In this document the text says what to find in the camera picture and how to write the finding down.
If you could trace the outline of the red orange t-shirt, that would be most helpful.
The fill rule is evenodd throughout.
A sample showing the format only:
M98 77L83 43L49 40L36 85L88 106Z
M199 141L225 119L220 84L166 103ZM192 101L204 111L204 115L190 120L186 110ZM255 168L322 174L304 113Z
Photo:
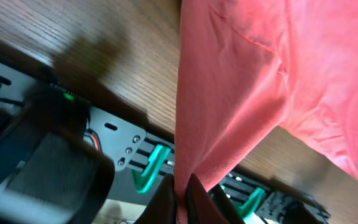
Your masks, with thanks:
M358 181L358 0L183 1L177 220L277 126Z

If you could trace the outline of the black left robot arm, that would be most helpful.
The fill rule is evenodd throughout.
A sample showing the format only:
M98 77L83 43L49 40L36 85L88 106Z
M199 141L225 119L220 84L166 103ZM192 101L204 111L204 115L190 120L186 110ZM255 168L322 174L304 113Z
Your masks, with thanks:
M134 186L123 194L163 179L165 206L150 219L174 223L174 153L172 143L59 86L0 84L0 223L91 223L126 167Z

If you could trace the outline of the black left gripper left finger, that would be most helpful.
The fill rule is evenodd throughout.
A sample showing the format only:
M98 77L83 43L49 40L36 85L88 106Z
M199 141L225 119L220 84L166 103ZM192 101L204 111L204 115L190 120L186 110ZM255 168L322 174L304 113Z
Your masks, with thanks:
M174 179L166 175L135 224L175 224L177 203L173 192Z

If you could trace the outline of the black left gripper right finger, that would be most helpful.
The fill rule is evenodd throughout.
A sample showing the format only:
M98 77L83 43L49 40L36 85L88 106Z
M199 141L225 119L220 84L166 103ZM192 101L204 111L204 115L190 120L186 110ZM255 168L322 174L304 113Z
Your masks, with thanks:
M186 209L188 224L228 224L195 174L186 187Z

